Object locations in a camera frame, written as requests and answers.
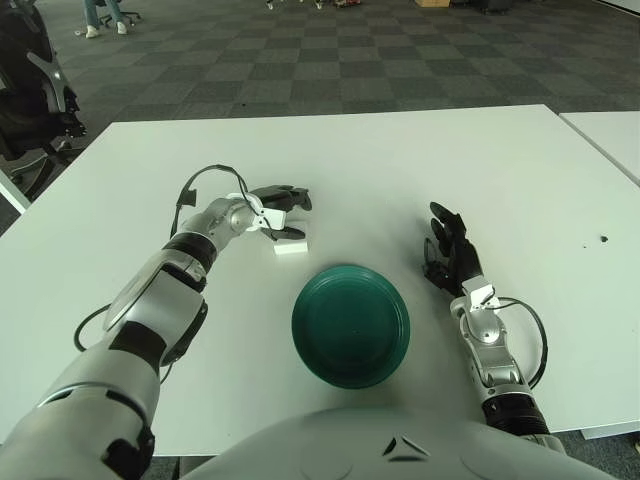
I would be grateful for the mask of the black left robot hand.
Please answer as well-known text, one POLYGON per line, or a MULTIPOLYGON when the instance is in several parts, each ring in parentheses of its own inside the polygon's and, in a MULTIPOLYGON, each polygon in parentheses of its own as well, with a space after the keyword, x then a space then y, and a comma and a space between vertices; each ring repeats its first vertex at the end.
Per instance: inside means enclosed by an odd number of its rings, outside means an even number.
POLYGON ((295 207, 312 210, 309 190, 291 185, 271 185, 248 193, 231 193, 227 199, 244 199, 256 216, 250 231, 259 229, 274 242, 305 240, 306 234, 285 225, 286 214, 295 207))

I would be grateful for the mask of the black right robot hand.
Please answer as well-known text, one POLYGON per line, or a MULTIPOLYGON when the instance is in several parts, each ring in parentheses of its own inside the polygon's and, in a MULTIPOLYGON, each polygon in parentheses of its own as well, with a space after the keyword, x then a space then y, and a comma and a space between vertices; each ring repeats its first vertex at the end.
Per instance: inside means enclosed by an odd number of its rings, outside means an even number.
POLYGON ((466 236, 461 215, 437 202, 431 202, 429 209, 436 242, 429 236, 424 240, 424 277, 455 298, 469 296, 472 309, 488 308, 495 298, 495 289, 484 278, 479 256, 466 236))

